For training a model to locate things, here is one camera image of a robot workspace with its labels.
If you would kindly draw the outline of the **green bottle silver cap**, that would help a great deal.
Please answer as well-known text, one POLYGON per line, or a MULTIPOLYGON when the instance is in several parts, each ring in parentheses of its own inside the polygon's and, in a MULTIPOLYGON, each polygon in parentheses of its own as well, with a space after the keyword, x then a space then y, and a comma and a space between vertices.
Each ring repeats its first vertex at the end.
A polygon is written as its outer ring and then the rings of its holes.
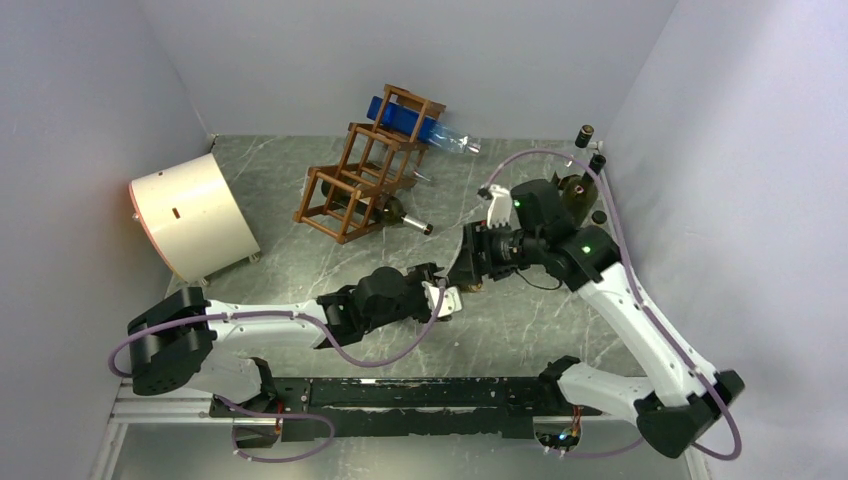
MULTIPOLYGON (((337 188, 326 181, 321 182, 321 192, 327 199, 331 200, 332 207, 346 207, 349 203, 350 193, 348 191, 337 188)), ((410 215, 397 197, 388 194, 379 194, 376 197, 369 221, 384 226, 403 225, 423 235, 431 235, 434 229, 431 223, 410 215)))

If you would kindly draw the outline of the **brown wooden wine rack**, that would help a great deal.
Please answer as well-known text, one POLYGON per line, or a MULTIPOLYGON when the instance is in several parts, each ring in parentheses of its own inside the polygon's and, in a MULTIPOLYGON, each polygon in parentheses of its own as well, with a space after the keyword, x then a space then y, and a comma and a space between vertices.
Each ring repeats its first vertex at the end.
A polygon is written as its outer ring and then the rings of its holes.
POLYGON ((384 225, 369 221, 379 194, 396 195, 418 182, 412 170, 429 149, 421 138, 424 127, 440 119, 446 106, 404 88, 386 84, 368 106, 367 121, 352 122, 340 159, 307 171, 300 205, 293 221, 349 243, 384 225), (350 193, 346 207, 332 207, 321 182, 350 193))

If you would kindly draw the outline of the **dark green wine bottle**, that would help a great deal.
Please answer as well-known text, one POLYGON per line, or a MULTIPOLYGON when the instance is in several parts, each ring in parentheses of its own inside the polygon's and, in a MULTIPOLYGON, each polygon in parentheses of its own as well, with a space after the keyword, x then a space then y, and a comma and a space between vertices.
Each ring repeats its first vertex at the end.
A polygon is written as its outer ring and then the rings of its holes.
POLYGON ((563 207, 572 216, 575 225, 581 226, 597 201, 596 182, 588 172, 584 172, 559 179, 557 187, 563 207))

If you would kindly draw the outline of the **clear bottle white label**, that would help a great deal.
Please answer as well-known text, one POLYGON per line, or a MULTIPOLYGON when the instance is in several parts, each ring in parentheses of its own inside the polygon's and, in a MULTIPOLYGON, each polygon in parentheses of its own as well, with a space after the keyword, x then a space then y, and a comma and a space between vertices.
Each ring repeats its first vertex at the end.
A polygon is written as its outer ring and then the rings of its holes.
POLYGON ((597 227, 609 232, 609 217, 604 210, 593 210, 589 213, 583 223, 584 228, 597 227))

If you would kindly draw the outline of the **brown bottle gold foil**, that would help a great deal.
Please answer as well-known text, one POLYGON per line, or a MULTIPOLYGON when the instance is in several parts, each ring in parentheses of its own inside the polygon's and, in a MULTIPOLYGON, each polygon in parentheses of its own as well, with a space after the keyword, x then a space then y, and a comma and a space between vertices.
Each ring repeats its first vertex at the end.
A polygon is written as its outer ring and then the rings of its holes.
POLYGON ((458 284, 457 289, 462 293, 476 293, 483 288, 481 282, 458 284))

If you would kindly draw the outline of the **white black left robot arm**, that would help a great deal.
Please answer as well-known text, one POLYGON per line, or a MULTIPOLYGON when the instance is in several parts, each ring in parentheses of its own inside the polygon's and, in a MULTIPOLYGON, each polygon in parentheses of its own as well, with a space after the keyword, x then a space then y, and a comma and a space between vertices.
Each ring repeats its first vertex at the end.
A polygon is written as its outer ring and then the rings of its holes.
POLYGON ((277 388, 266 361, 240 356, 251 348, 332 348, 351 364, 344 346, 408 318, 432 326, 462 310, 458 290, 432 263, 407 273, 380 267, 354 285, 300 303, 240 305, 211 300, 185 287, 127 326, 130 369, 125 377, 139 396, 190 388, 223 396, 249 414, 273 409, 277 388))

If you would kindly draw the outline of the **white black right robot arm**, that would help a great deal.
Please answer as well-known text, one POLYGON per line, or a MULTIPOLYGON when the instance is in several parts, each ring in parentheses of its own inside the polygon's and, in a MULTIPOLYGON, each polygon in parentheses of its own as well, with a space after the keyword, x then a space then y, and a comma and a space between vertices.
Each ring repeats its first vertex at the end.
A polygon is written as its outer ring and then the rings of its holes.
POLYGON ((734 370, 718 370, 675 330, 600 227, 578 227, 557 187, 537 179, 512 189, 483 186, 486 219, 466 225, 447 281, 479 285, 541 266, 593 307, 612 327, 644 374, 625 377, 573 356, 541 373, 542 406, 565 413, 588 407, 634 425, 656 452, 678 458, 695 447, 745 389, 734 370))

